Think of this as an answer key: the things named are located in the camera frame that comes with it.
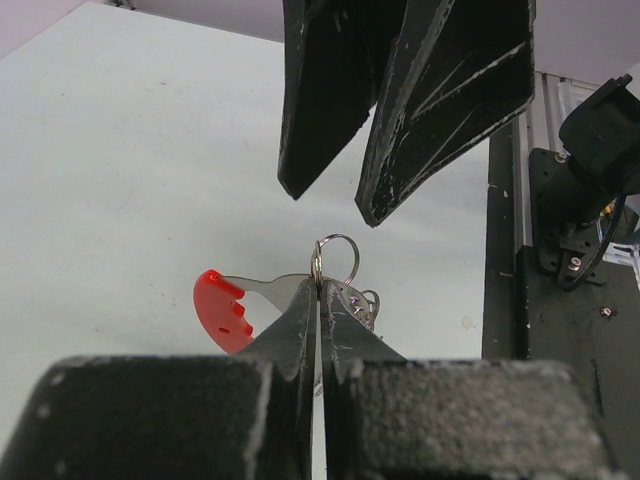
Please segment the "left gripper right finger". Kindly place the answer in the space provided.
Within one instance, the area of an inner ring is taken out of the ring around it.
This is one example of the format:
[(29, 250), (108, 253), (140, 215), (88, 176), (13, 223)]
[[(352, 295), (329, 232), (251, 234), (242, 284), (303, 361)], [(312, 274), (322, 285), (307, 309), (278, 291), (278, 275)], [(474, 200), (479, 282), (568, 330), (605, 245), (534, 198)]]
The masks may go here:
[(411, 363), (367, 330), (335, 281), (322, 286), (322, 372), (330, 479), (413, 479)]

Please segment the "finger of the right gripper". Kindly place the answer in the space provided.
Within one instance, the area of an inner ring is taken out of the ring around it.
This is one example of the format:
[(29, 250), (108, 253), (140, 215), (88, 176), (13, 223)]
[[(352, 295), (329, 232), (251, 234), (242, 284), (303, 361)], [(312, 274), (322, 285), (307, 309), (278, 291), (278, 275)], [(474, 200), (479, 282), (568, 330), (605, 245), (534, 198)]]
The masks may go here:
[(400, 32), (397, 1), (285, 0), (277, 177), (299, 199), (353, 139), (380, 95)]
[(409, 1), (392, 44), (355, 202), (380, 225), (534, 96), (532, 1)]

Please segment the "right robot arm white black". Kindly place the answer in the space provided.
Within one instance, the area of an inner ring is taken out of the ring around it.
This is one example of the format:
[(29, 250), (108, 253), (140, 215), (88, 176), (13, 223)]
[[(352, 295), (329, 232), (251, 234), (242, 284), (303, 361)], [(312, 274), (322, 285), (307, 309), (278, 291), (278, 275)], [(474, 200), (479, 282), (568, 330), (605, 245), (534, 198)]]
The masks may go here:
[[(369, 226), (512, 122), (534, 96), (530, 1), (287, 1), (278, 178), (301, 197), (365, 122), (356, 205)], [(617, 225), (639, 190), (639, 101), (608, 80), (559, 130), (566, 160), (531, 191), (534, 245), (560, 288), (593, 278), (605, 254), (570, 245), (607, 206)]]

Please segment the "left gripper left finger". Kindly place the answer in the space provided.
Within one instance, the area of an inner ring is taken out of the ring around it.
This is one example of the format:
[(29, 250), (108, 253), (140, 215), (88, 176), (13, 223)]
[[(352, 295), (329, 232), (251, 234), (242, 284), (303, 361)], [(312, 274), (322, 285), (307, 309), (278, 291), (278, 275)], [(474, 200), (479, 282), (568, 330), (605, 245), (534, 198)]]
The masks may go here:
[(284, 312), (233, 357), (220, 396), (221, 479), (309, 479), (317, 291), (303, 277)]

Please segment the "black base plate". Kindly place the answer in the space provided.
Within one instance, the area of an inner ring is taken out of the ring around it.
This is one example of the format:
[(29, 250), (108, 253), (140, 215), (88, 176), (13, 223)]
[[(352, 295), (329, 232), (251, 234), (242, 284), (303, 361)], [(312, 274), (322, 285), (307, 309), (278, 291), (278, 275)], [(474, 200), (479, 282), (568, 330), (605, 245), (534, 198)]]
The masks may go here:
[(629, 266), (602, 263), (606, 282), (572, 293), (538, 273), (519, 238), (517, 186), (527, 157), (513, 123), (492, 135), (486, 222), (482, 355), (569, 364), (589, 390), (622, 469), (639, 476), (639, 289)]

